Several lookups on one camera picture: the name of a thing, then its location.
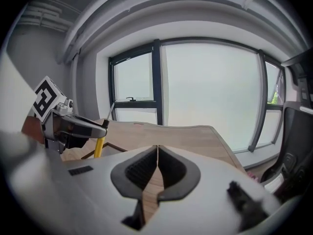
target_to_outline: window handle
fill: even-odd
[[[131,98],[131,100],[129,100],[129,102],[136,102],[136,99],[134,99],[132,96],[129,96],[127,98]]]

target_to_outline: black chair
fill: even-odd
[[[313,178],[313,115],[300,110],[300,106],[300,102],[285,103],[281,151],[261,178],[265,184],[282,173],[284,182],[275,195],[283,203],[303,194]]]

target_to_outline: window frame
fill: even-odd
[[[119,55],[116,55],[112,58],[109,58],[109,96],[110,96],[110,105],[115,102],[115,85],[114,85],[114,66],[122,61],[125,61],[129,58],[135,58],[143,54],[152,53],[152,76],[153,76],[153,95],[154,100],[152,101],[137,101],[137,102],[115,102],[115,106],[112,111],[112,119],[117,120],[116,118],[116,108],[155,108],[157,114],[157,124],[163,125],[163,94],[162,94],[162,80],[161,80],[161,56],[160,56],[160,47],[174,44],[186,44],[186,43],[206,43],[206,44],[219,44],[226,45],[230,47],[244,49],[250,52],[257,54],[259,61],[259,72],[261,78],[261,98],[260,98],[260,111],[257,117],[256,126],[253,138],[248,146],[248,151],[253,152],[257,147],[259,141],[267,110],[279,110],[281,111],[279,123],[277,126],[276,133],[274,135],[271,144],[275,144],[280,129],[283,123],[283,109],[284,105],[273,105],[268,103],[268,78],[267,78],[267,68],[266,62],[272,64],[273,66],[280,69],[283,75],[283,103],[286,102],[286,74],[285,68],[281,64],[272,58],[270,55],[264,53],[261,49],[257,50],[253,47],[225,39],[219,38],[210,38],[210,37],[181,37],[181,38],[171,38],[160,41],[156,39],[151,43],[132,48],[128,51],[125,51]]]
[[[114,67],[131,58],[136,58],[144,54],[152,54],[152,83],[153,83],[153,100],[143,100],[135,102],[116,102],[115,98],[115,79]],[[145,44],[133,49],[127,50],[121,54],[109,58],[109,98],[110,105],[114,103],[112,110],[112,119],[117,120],[117,108],[154,108],[156,109],[157,124],[163,125],[162,112],[162,88],[161,88],[161,64],[160,64],[160,40],[156,39],[152,43]]]

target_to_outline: window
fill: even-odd
[[[285,71],[262,50],[214,38],[154,40],[109,67],[113,120],[210,125],[235,153],[277,140]]]
[[[109,58],[112,119],[163,124],[160,40]]]
[[[167,66],[163,65],[163,76],[168,76],[165,125],[211,125],[232,150],[246,149],[260,103],[257,55],[217,44],[164,48]]]
[[[284,104],[284,78],[282,71],[276,66],[265,62],[268,74],[268,103]]]
[[[269,144],[273,141],[278,128],[280,115],[281,111],[266,112],[264,125],[257,146]]]
[[[152,60],[147,53],[115,65],[115,100],[153,100]]]
[[[117,121],[157,124],[156,109],[116,109]]]

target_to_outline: wooden tabletop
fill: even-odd
[[[150,145],[166,145],[222,160],[246,173],[237,157],[212,126],[167,127],[147,123],[125,123],[110,121],[105,142],[125,150]],[[66,149],[61,155],[63,161],[81,159],[95,149],[96,139],[90,139],[81,149]],[[157,194],[164,190],[160,170],[156,168],[143,192],[145,219],[157,210]]]

